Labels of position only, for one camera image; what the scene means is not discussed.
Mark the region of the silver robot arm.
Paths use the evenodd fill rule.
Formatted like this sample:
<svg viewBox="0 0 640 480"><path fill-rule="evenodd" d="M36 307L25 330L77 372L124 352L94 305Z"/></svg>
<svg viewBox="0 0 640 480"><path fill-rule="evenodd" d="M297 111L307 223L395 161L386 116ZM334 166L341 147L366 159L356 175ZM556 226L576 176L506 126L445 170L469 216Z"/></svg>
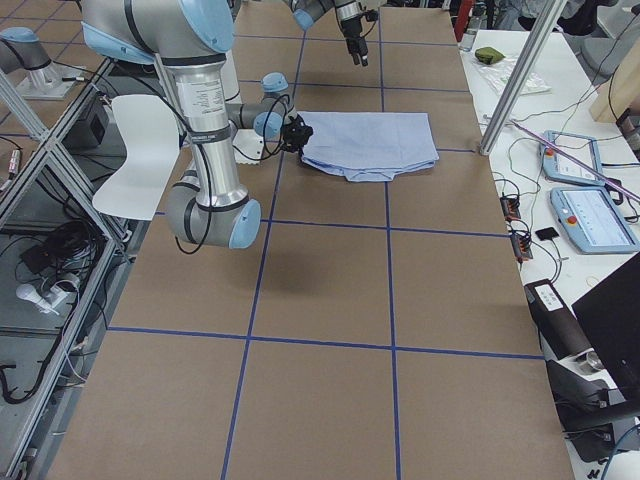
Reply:
<svg viewBox="0 0 640 480"><path fill-rule="evenodd" d="M262 82L258 104L229 105L222 69L234 43L234 21L225 1L85 1L85 43L114 60L159 62L178 96L174 112L186 129L193 160L174 184L167 206L178 242L197 247L249 247L258 234L261 206L238 176L232 136L242 120L281 149L298 152L313 134L296 111L285 77Z"/></svg>
<svg viewBox="0 0 640 480"><path fill-rule="evenodd" d="M375 9L369 8L364 1L292 0L285 1L285 4L303 31L308 31L325 14L333 12L353 63L363 67L368 65L362 19L375 22Z"/></svg>

